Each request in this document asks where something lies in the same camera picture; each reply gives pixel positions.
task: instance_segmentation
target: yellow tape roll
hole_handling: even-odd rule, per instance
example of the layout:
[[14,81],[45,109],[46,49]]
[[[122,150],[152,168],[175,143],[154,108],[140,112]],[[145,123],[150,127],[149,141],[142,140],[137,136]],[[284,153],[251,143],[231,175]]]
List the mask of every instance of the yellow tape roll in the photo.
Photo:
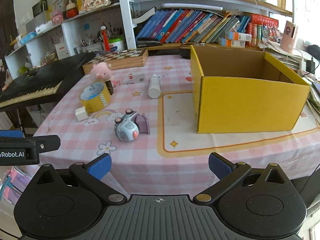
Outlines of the yellow tape roll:
[[94,113],[104,109],[110,103],[110,98],[106,84],[99,81],[86,86],[79,96],[79,100],[87,113]]

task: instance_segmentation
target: table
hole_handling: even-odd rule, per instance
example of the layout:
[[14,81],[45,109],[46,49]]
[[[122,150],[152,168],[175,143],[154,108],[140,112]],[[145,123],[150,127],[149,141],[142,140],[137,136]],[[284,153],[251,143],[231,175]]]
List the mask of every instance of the table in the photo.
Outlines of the table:
[[[232,162],[254,168],[281,165],[290,179],[310,175],[320,162],[320,123],[306,105],[292,131],[197,134],[192,101],[190,61],[178,55],[149,57],[144,67],[113,71],[116,80],[128,73],[161,77],[162,95],[148,96],[148,83],[116,87],[112,102],[90,119],[78,122],[75,109],[82,89],[91,80],[84,76],[56,105],[35,136],[57,134],[58,151],[40,155],[40,164],[67,168],[89,162],[107,152],[111,171],[102,179],[114,189],[130,194],[190,194],[194,196],[218,181],[208,168],[208,156],[216,151]],[[145,113],[151,134],[132,142],[120,141],[113,132],[114,119],[126,108]],[[28,167],[33,175],[38,165]]]

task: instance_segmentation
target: toy car red nose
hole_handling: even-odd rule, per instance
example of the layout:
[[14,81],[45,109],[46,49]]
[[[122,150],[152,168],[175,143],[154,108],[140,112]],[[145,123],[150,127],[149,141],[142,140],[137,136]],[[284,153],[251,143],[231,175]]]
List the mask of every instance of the toy car red nose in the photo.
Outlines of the toy car red nose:
[[138,137],[138,133],[137,133],[137,131],[133,131],[133,133],[132,133],[132,137],[133,137],[133,138],[135,138],[135,139]]

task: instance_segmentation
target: keyboard piano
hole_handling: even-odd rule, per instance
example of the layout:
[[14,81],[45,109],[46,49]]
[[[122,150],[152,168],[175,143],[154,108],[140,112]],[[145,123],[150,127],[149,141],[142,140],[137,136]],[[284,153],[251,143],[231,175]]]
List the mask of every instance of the keyboard piano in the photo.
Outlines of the keyboard piano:
[[0,112],[60,101],[84,76],[82,65],[94,53],[71,56],[14,79],[0,96]]

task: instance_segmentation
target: white bottle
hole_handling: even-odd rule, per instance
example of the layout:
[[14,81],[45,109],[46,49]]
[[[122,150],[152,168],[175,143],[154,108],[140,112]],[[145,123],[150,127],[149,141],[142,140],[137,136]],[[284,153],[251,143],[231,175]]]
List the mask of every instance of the white bottle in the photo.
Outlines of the white bottle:
[[148,95],[151,98],[158,98],[161,95],[160,78],[155,74],[149,79]]

